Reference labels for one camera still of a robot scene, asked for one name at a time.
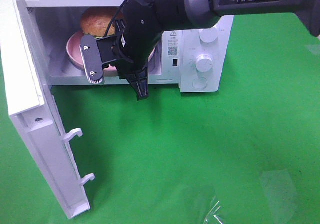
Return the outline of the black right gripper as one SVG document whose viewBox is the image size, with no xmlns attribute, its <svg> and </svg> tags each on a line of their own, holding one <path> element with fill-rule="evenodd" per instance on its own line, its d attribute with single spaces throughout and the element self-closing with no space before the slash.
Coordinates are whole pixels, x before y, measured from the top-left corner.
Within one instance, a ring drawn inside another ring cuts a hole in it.
<svg viewBox="0 0 320 224">
<path fill-rule="evenodd" d="M 97 39 L 102 68 L 112 65 L 127 79 L 137 100 L 149 96 L 148 57 L 163 33 L 157 19 L 116 19 L 115 34 Z"/>
</svg>

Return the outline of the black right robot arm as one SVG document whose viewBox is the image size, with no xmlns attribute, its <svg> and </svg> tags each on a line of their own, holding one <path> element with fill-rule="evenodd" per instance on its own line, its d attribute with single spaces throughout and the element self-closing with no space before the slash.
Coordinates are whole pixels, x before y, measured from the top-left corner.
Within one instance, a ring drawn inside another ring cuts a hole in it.
<svg viewBox="0 0 320 224">
<path fill-rule="evenodd" d="M 318 36 L 319 7 L 320 0 L 124 0 L 116 34 L 102 40 L 102 66 L 115 66 L 143 99 L 149 94 L 147 59 L 164 31 L 209 28 L 225 15 L 292 12 Z"/>
</svg>

